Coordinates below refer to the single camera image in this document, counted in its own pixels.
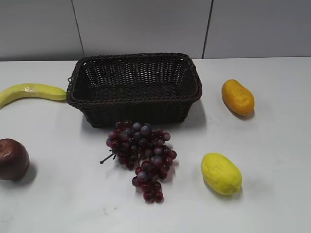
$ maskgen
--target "wicker basket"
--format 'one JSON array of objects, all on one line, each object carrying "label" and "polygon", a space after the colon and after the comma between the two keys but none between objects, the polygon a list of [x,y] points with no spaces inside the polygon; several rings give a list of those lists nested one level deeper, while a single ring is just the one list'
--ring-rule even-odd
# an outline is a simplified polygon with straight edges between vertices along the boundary
[{"label": "wicker basket", "polygon": [[67,102],[93,127],[125,119],[164,124],[184,121],[201,95],[201,81],[187,55],[130,54],[78,61]]}]

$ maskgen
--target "white wall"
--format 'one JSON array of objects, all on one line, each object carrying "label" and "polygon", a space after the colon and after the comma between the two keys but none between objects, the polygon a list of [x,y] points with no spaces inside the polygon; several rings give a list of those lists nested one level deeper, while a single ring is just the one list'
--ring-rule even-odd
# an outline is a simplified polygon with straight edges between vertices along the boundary
[{"label": "white wall", "polygon": [[211,0],[74,0],[86,56],[183,52],[201,58]]},{"label": "white wall", "polygon": [[0,61],[82,56],[70,0],[0,0]]},{"label": "white wall", "polygon": [[205,58],[311,56],[310,0],[215,0]]}]

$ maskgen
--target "banana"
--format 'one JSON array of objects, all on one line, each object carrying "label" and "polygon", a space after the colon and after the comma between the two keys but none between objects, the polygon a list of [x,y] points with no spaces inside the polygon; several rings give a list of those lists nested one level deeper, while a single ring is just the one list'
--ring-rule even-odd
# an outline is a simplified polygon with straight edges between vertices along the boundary
[{"label": "banana", "polygon": [[45,84],[23,83],[14,85],[0,93],[0,108],[21,98],[62,101],[66,99],[66,91],[59,87]]}]

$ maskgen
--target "yellow fruit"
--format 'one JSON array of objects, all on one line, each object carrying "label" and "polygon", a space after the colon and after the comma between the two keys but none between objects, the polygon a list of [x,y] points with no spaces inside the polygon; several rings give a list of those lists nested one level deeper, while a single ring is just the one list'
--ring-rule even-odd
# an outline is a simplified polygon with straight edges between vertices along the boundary
[{"label": "yellow fruit", "polygon": [[231,195],[240,191],[241,172],[222,154],[206,154],[203,157],[201,168],[205,182],[217,193]]},{"label": "yellow fruit", "polygon": [[225,104],[238,115],[246,116],[254,110],[253,94],[234,79],[224,83],[222,96]]},{"label": "yellow fruit", "polygon": [[62,101],[66,91],[59,87],[45,84],[24,83],[11,86],[0,93],[0,108],[20,98],[42,98]]}]

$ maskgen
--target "red apple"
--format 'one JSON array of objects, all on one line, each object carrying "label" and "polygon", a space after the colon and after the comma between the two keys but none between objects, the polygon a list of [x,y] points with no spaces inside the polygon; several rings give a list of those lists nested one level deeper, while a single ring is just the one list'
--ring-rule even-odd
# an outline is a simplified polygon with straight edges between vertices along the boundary
[{"label": "red apple", "polygon": [[0,140],[0,179],[18,180],[29,167],[29,157],[25,147],[13,139]]}]

